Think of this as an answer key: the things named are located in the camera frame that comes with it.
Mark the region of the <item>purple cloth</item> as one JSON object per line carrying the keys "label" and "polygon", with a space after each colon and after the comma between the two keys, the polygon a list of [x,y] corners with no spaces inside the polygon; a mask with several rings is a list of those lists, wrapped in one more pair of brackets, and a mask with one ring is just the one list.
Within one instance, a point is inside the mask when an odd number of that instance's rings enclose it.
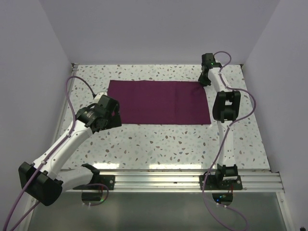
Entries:
{"label": "purple cloth", "polygon": [[198,82],[112,80],[107,94],[119,101],[124,124],[211,123],[206,92]]}

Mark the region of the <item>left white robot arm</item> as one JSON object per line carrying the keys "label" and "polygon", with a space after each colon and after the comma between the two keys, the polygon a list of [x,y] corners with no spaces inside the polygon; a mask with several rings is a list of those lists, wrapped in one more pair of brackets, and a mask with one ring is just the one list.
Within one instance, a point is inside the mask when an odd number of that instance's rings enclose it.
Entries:
{"label": "left white robot arm", "polygon": [[83,186],[108,190],[99,177],[99,170],[90,164],[61,173],[63,165],[75,150],[94,133],[122,125],[120,104],[104,93],[94,103],[78,110],[64,133],[42,156],[18,168],[22,189],[45,206],[52,205],[61,193]]}

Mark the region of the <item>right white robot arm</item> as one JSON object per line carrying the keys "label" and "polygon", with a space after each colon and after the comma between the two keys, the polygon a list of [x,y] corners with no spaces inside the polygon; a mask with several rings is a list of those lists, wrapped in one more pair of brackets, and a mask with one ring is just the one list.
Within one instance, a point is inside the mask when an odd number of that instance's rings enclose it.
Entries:
{"label": "right white robot arm", "polygon": [[241,93],[233,90],[224,75],[220,64],[210,63],[202,67],[198,82],[204,86],[213,86],[216,97],[212,115],[217,122],[219,132],[219,155],[215,159],[215,174],[208,173],[205,188],[207,190],[228,189],[239,180],[234,157],[233,130],[230,128],[239,115]]}

